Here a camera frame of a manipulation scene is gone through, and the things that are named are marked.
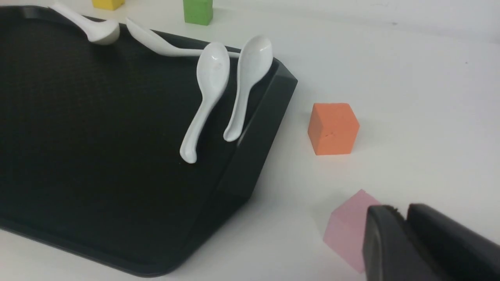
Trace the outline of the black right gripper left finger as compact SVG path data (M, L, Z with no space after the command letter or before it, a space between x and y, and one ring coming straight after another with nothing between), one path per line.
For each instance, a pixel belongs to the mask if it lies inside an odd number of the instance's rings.
M362 256L368 281L441 281L442 274L392 206L370 206Z

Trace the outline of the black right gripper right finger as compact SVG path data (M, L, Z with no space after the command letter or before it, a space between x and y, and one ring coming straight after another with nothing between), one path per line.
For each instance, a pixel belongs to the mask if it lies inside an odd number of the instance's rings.
M500 247L423 203L412 203L407 222L437 264L455 281L498 281Z

